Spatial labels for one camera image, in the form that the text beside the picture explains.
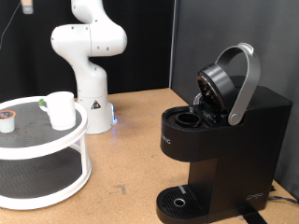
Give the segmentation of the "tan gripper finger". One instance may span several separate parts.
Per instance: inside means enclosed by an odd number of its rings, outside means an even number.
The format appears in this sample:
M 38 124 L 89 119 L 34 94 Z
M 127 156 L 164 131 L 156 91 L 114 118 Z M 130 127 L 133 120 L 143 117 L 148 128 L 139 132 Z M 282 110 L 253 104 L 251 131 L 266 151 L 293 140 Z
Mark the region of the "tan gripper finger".
M 33 14 L 33 0 L 21 0 L 22 12 L 24 14 Z

